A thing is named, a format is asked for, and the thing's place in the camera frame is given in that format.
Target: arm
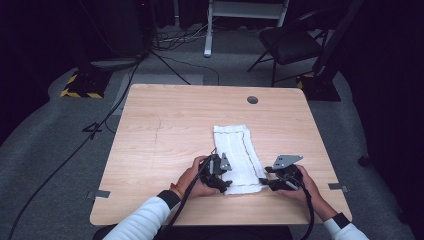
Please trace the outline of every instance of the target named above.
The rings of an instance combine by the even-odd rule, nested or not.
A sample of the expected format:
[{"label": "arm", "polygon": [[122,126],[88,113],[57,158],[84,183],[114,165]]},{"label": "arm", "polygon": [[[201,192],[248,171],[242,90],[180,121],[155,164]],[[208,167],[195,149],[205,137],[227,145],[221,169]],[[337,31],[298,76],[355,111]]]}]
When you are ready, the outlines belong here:
[{"label": "arm", "polygon": [[[185,190],[199,171],[199,164],[205,156],[194,159],[193,165],[179,178],[176,185],[164,190],[159,195],[149,198],[135,212],[122,220],[104,239],[153,239],[158,230],[183,198]],[[194,185],[189,199],[220,193],[218,189],[209,188],[200,180]]]},{"label": "arm", "polygon": [[[334,208],[324,200],[318,190],[317,185],[308,175],[305,168],[300,165],[297,165],[297,167],[303,175],[303,182],[305,183],[306,189],[312,196],[311,199],[314,211],[324,222],[324,226],[331,234],[331,238],[336,240],[368,239],[364,233],[362,233],[352,223],[350,223],[350,221],[343,215],[343,213],[337,213],[336,210],[334,210]],[[295,199],[306,207],[308,206],[303,191],[278,190],[277,193],[285,197]]]}]

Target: white towel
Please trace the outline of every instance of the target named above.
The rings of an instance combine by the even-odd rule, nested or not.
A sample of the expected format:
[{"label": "white towel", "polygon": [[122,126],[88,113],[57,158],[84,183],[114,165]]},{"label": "white towel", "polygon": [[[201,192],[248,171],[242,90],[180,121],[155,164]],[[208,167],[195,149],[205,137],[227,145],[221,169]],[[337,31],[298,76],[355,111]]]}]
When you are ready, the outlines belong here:
[{"label": "white towel", "polygon": [[219,156],[225,153],[232,171],[222,175],[222,180],[233,181],[225,194],[259,192],[264,187],[258,178],[266,178],[262,165],[256,156],[245,125],[214,126],[215,147]]}]

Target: white sleeve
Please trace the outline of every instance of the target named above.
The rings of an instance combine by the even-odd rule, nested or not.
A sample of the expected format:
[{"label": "white sleeve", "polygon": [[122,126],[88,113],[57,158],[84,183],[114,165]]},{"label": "white sleeve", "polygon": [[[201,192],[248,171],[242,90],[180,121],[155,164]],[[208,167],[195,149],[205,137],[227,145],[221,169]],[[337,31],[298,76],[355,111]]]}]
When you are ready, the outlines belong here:
[{"label": "white sleeve", "polygon": [[152,197],[122,220],[104,239],[151,240],[170,213],[168,204],[162,198]]},{"label": "white sleeve", "polygon": [[324,226],[331,234],[334,240],[365,240],[367,236],[355,227],[345,217],[343,213],[339,213],[333,218],[324,222]]}]

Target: person's left hand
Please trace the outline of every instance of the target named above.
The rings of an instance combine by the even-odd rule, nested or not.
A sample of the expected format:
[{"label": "person's left hand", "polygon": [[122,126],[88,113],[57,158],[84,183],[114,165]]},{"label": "person's left hand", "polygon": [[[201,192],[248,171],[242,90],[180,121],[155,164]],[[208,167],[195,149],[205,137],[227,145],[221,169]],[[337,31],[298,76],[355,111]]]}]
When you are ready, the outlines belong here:
[{"label": "person's left hand", "polygon": [[[199,156],[194,159],[193,165],[190,168],[187,168],[187,170],[181,175],[181,177],[178,179],[177,182],[177,188],[171,188],[169,190],[175,192],[180,199],[183,198],[183,195],[190,185],[191,181],[193,181],[193,178],[197,175],[199,172],[199,165],[201,162],[203,162],[207,156]],[[203,184],[200,179],[196,181],[196,184],[194,185],[193,189],[190,192],[189,198],[196,198],[200,196],[210,196],[219,194],[220,191],[216,188],[210,188]]]}]

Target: table top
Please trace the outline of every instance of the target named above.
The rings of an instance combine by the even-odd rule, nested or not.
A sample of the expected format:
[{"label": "table top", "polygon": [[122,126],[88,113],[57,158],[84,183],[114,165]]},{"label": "table top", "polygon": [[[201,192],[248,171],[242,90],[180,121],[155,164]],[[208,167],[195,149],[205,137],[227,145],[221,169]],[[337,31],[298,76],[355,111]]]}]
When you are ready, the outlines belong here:
[{"label": "table top", "polygon": [[[249,96],[257,104],[247,101]],[[95,200],[94,225],[120,222],[169,189],[193,159],[215,148],[213,126],[246,125],[263,167],[281,154],[302,155],[322,196],[352,219],[303,92],[293,88],[134,84],[126,100]],[[175,225],[308,224],[308,210],[269,188],[189,200]]]}]

